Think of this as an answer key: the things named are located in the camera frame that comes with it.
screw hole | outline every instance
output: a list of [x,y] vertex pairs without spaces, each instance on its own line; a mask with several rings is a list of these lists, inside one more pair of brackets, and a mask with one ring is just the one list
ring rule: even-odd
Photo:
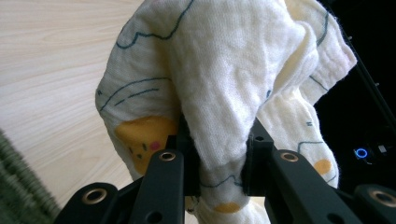
[[91,189],[82,196],[82,201],[85,204],[96,204],[101,202],[106,196],[107,191],[105,189]]
[[327,219],[329,219],[330,222],[334,224],[344,224],[344,220],[340,216],[333,213],[327,215]]
[[374,190],[370,193],[371,197],[378,201],[379,203],[384,204],[388,207],[396,207],[396,197],[381,191],[381,190]]
[[264,138],[262,136],[257,136],[254,138],[254,140],[256,140],[258,142],[262,142],[262,141],[264,141]]
[[291,154],[289,152],[284,152],[280,154],[280,157],[285,160],[285,161],[297,161],[298,157],[294,154]]
[[159,212],[152,212],[147,217],[148,223],[159,223],[163,220],[163,215]]
[[164,152],[160,155],[160,160],[162,161],[172,161],[176,157],[175,153],[172,152]]

cartoon face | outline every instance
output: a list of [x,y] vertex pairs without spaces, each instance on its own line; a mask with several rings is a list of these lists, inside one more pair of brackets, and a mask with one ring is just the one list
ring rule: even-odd
[[115,130],[134,162],[136,171],[144,175],[151,155],[165,149],[168,135],[177,134],[174,121],[158,116],[124,121]]

wooden table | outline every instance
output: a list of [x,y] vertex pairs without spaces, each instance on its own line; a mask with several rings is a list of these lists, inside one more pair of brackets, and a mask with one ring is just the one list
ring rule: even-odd
[[94,95],[142,2],[0,0],[0,129],[60,206],[93,182],[132,182]]

green carpet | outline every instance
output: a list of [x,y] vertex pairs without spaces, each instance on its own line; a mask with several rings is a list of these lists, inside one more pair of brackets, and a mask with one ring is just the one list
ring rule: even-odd
[[0,223],[53,223],[60,208],[0,131]]

black panel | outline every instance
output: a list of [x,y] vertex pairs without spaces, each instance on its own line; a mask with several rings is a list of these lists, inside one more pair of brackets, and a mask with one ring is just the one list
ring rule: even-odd
[[396,14],[391,4],[385,0],[331,4],[360,57],[360,64],[316,104],[323,137],[340,165],[340,189],[347,192],[359,184],[396,189]]

